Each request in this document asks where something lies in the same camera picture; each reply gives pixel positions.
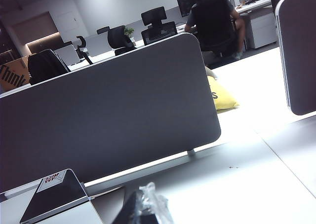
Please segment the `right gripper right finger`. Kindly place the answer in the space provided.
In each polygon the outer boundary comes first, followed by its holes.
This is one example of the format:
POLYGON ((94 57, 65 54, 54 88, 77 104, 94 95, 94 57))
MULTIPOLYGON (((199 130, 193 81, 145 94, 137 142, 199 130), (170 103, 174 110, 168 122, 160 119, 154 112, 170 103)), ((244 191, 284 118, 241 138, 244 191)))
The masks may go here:
POLYGON ((145 186, 139 186, 141 191, 138 214, 141 217, 152 216, 158 224, 172 224, 173 218, 168 209, 168 199, 157 194, 154 182, 149 182, 145 186))

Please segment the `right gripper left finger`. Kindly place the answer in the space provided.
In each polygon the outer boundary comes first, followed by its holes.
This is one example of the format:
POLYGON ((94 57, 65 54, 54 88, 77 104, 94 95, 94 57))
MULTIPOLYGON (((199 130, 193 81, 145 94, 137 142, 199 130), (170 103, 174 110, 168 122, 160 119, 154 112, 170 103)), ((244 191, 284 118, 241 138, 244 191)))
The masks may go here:
POLYGON ((134 191, 123 204, 112 224, 147 224, 147 215, 143 191, 134 191))

